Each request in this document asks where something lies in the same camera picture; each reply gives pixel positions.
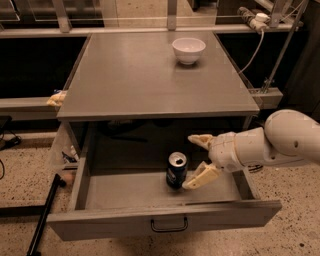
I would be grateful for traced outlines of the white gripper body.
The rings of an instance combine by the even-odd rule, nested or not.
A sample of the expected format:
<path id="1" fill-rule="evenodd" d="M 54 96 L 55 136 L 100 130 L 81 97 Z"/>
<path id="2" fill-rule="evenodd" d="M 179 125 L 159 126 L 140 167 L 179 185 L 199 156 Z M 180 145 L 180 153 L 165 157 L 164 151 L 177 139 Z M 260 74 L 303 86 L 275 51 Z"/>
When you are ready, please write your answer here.
<path id="1" fill-rule="evenodd" d="M 215 166 L 225 172 L 241 169 L 235 147 L 235 133 L 228 132 L 214 137 L 209 146 L 209 159 Z"/>

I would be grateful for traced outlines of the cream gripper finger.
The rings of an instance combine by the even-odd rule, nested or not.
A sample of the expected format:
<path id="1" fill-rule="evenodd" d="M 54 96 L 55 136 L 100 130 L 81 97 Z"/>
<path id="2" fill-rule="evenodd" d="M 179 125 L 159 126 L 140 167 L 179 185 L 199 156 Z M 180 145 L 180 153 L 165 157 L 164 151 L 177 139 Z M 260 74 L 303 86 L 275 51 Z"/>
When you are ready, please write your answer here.
<path id="1" fill-rule="evenodd" d="M 182 187 L 186 190 L 198 189 L 216 180 L 220 175 L 221 171 L 214 164 L 201 162 L 193 174 L 182 183 Z"/>
<path id="2" fill-rule="evenodd" d="M 198 145 L 206 150 L 210 148 L 211 141 L 214 139 L 214 137 L 211 134 L 201 134 L 201 135 L 189 135 L 188 140 Z"/>

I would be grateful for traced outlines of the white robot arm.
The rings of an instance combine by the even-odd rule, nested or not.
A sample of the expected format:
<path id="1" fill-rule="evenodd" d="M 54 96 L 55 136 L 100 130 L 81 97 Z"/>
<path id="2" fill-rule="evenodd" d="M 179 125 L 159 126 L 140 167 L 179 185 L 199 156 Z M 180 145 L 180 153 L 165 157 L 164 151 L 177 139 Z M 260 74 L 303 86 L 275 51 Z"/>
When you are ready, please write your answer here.
<path id="1" fill-rule="evenodd" d="M 320 124 L 290 109 L 272 113 L 262 127 L 244 132 L 190 135 L 188 140 L 208 151 L 209 164 L 202 162 L 183 182 L 186 190 L 200 188 L 224 172 L 255 166 L 320 164 Z"/>

